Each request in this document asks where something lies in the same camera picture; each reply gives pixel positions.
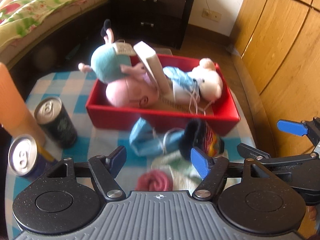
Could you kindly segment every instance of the wall socket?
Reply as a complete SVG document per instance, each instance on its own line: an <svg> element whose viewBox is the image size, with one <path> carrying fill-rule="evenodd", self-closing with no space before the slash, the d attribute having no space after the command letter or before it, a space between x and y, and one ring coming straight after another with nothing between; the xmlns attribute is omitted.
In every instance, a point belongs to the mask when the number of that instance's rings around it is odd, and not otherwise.
<svg viewBox="0 0 320 240"><path fill-rule="evenodd" d="M221 20L220 13L212 11L212 10L210 10L210 12L209 12L209 10L205 9L205 8L202 11L202 17L209 19L209 20L212 20L212 21L215 21L215 22L219 22Z"/></svg>

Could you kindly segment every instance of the orange cylinder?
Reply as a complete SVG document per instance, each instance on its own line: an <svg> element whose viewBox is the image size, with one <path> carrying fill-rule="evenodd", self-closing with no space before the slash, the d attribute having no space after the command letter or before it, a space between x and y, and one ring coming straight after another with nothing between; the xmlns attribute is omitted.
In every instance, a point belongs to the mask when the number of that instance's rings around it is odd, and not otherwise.
<svg viewBox="0 0 320 240"><path fill-rule="evenodd" d="M7 67L2 63L0 63L0 124L13 138L29 134L41 146L45 143L44 132L28 110Z"/></svg>

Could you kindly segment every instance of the red box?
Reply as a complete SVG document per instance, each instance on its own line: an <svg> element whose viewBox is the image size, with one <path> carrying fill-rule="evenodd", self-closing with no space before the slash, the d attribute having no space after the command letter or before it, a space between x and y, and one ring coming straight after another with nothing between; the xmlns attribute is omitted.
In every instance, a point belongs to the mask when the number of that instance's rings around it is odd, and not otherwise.
<svg viewBox="0 0 320 240"><path fill-rule="evenodd" d="M161 65L178 67L188 72L199 65L199 59L158 55ZM139 62L137 56L131 57L132 65ZM108 105L106 86L96 80L85 105L93 125L101 129L131 130L136 121L142 117L158 132L166 132L171 128L185 128L192 118L201 118L208 122L219 135L226 135L239 121L240 116L231 96L229 87L222 76L219 65L215 63L217 72L223 81L221 98L212 105L214 115L195 115L180 112L151 110L141 108L116 108Z"/></svg>

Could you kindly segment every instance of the white wall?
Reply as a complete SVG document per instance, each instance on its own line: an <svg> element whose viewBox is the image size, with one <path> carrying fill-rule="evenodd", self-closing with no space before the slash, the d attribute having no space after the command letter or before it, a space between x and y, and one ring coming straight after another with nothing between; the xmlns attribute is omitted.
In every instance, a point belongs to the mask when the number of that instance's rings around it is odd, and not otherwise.
<svg viewBox="0 0 320 240"><path fill-rule="evenodd" d="M243 0L207 0L210 10L220 14L220 22L214 22L202 18L203 8L208 8L205 0L195 0L191 10L189 23L197 25L217 33L222 33L226 36L230 35L232 27L236 21Z"/></svg>

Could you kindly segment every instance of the can pull tab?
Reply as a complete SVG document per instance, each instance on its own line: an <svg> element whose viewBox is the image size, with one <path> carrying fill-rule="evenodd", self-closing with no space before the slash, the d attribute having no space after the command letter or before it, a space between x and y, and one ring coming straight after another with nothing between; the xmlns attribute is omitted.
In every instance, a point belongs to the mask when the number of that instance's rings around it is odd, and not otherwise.
<svg viewBox="0 0 320 240"><path fill-rule="evenodd" d="M44 104L43 114L50 114L52 112L52 101L48 101Z"/></svg>
<svg viewBox="0 0 320 240"><path fill-rule="evenodd" d="M28 164L27 152L26 151L20 151L19 152L19 158L20 158L20 161L19 161L20 167L22 169L26 168L26 166Z"/></svg>

